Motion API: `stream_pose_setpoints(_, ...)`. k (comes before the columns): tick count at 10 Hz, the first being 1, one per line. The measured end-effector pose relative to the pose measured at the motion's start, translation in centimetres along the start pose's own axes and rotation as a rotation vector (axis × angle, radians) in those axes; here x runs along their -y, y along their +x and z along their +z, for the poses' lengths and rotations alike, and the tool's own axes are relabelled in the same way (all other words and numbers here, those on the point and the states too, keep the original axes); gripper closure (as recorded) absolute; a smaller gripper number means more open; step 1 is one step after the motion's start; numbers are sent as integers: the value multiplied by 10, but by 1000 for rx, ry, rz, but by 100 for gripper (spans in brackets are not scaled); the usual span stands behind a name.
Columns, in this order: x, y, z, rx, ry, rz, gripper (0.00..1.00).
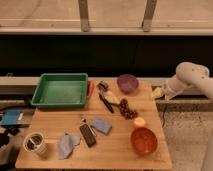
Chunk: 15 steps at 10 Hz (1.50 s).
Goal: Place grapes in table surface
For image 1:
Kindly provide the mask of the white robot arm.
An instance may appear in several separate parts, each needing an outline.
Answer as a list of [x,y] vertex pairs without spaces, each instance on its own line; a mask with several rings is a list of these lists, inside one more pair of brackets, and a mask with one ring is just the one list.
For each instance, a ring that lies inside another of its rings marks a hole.
[[[151,97],[153,99],[164,97],[166,100],[170,100],[191,87],[199,89],[213,102],[213,77],[210,76],[209,69],[204,65],[192,62],[178,64],[175,75],[157,87],[151,93]],[[210,133],[201,171],[213,171],[213,130]]]

